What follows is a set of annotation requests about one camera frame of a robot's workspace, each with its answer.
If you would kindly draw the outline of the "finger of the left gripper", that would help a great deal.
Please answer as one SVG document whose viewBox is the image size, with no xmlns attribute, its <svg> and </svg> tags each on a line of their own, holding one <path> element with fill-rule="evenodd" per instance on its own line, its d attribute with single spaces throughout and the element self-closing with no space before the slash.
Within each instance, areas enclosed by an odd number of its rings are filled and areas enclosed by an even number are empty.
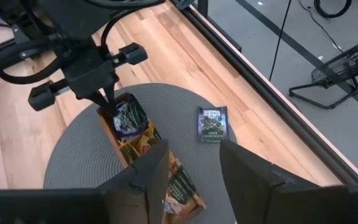
<svg viewBox="0 0 358 224">
<path fill-rule="evenodd" d="M 99 105 L 106 114 L 112 116 L 112 108 L 105 97 L 99 92 L 96 91 L 90 95 L 90 100 Z"/>
<path fill-rule="evenodd" d="M 114 101 L 114 86 L 113 85 L 107 86 L 106 88 L 104 88 L 104 92 L 108 100 L 108 110 L 110 111 L 112 116 L 115 116 L 117 114 L 117 108 Z"/>
</svg>

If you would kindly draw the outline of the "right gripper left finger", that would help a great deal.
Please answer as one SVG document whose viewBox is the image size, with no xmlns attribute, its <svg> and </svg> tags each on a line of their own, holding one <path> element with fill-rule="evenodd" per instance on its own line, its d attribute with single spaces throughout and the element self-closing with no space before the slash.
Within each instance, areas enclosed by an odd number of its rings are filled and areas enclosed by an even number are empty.
<svg viewBox="0 0 358 224">
<path fill-rule="evenodd" d="M 161 223 L 168 141 L 90 189 L 0 190 L 0 223 Z"/>
</svg>

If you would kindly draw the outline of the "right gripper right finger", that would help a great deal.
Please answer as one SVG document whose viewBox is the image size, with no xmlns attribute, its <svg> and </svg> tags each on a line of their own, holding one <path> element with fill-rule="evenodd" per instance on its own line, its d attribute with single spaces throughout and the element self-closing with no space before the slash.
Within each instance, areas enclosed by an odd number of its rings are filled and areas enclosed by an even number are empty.
<svg viewBox="0 0 358 224">
<path fill-rule="evenodd" d="M 356 185 L 316 185 L 229 140 L 219 158 L 238 223 L 358 223 Z"/>
</svg>

